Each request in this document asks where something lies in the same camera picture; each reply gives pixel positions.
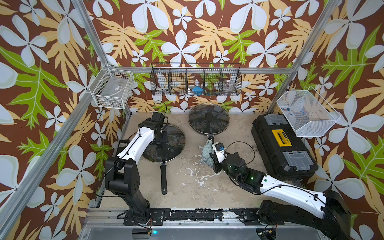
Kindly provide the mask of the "green microfibre cloth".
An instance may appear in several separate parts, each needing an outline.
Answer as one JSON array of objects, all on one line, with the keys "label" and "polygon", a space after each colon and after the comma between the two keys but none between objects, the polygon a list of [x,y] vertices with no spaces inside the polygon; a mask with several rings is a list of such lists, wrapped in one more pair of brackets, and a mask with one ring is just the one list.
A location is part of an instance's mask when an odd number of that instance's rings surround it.
[{"label": "green microfibre cloth", "polygon": [[211,157],[211,154],[214,154],[215,151],[213,150],[213,141],[208,140],[206,144],[202,148],[202,162],[213,167],[214,160]]}]

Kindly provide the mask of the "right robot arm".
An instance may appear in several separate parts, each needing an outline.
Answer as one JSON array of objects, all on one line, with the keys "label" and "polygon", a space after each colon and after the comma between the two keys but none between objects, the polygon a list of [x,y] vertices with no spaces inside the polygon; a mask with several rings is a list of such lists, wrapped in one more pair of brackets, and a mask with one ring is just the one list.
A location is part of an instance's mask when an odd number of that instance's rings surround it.
[{"label": "right robot arm", "polygon": [[279,181],[270,175],[249,168],[238,153],[210,151],[203,154],[215,173],[223,171],[241,189],[256,195],[283,201],[263,201],[257,212],[263,222],[290,222],[312,227],[331,240],[351,238],[351,212],[335,191],[327,193],[306,190]]}]

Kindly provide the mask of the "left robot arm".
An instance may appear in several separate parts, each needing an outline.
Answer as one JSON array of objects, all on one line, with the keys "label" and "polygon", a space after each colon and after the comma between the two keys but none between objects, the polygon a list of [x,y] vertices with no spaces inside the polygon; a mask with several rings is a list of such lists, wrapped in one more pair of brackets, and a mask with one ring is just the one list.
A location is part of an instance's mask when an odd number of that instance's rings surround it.
[{"label": "left robot arm", "polygon": [[146,148],[154,145],[159,151],[155,160],[165,159],[167,147],[167,132],[164,124],[166,117],[161,113],[153,113],[151,118],[139,124],[133,140],[116,157],[106,161],[105,188],[115,197],[120,197],[129,206],[128,216],[135,224],[148,224],[150,219],[150,203],[139,190],[140,174],[138,163]]}]

